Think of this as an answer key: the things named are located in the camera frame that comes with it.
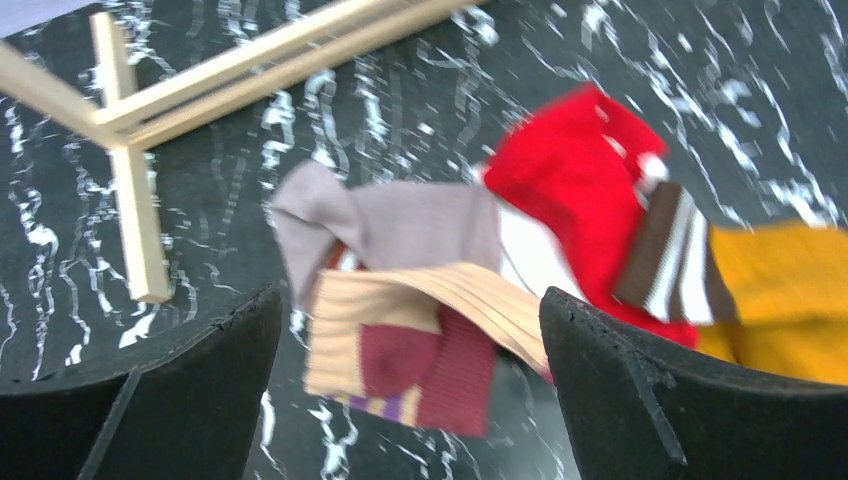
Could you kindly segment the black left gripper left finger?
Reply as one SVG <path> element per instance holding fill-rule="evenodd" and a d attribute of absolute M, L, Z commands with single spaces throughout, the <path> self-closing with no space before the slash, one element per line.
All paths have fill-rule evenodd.
<path fill-rule="evenodd" d="M 1 386 L 5 479 L 238 479 L 282 330 L 275 284 L 109 355 Z"/>

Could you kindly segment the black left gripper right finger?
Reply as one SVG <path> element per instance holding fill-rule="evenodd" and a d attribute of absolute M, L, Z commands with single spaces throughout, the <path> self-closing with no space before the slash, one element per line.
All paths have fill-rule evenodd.
<path fill-rule="evenodd" d="M 847 390 L 728 363 L 555 287 L 539 320 L 585 479 L 843 479 Z"/>

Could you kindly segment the white sock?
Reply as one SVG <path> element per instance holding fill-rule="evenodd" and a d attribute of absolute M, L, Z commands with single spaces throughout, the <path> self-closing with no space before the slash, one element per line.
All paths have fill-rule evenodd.
<path fill-rule="evenodd" d="M 539 298 L 549 287 L 557 287 L 585 300 L 553 233 L 507 202 L 498 200 L 497 205 L 502 249 L 501 276 Z"/>

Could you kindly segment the mustard yellow sock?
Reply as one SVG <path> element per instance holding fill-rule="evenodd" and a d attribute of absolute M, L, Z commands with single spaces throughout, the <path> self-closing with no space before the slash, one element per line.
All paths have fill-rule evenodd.
<path fill-rule="evenodd" d="M 713 226 L 679 184 L 662 182 L 614 290 L 703 353 L 804 380 L 847 382 L 847 232 L 790 221 Z"/>

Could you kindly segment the beige purple striped sock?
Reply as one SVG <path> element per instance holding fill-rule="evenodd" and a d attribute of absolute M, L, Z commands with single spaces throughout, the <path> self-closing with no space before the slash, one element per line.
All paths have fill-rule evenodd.
<path fill-rule="evenodd" d="M 481 436 L 499 349 L 550 377 L 539 304 L 471 263 L 326 269 L 315 284 L 304 389 L 410 427 Z"/>

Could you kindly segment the grey sock brown stripes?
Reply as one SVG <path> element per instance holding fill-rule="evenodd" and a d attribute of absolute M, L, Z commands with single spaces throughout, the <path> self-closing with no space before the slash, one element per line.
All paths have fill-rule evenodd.
<path fill-rule="evenodd" d="M 394 180 L 349 189 L 326 166 L 305 161 L 282 180 L 269 214 L 303 311 L 337 244 L 371 270 L 501 266 L 498 206 L 478 185 Z"/>

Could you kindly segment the red bear sock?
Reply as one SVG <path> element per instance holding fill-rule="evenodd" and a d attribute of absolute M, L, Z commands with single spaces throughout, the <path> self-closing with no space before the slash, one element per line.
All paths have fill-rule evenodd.
<path fill-rule="evenodd" d="M 643 219 L 643 154 L 667 147 L 651 127 L 592 84 L 536 111 L 504 138 L 483 182 L 557 238 L 580 290 L 605 313 L 686 347 L 699 335 L 613 296 Z"/>

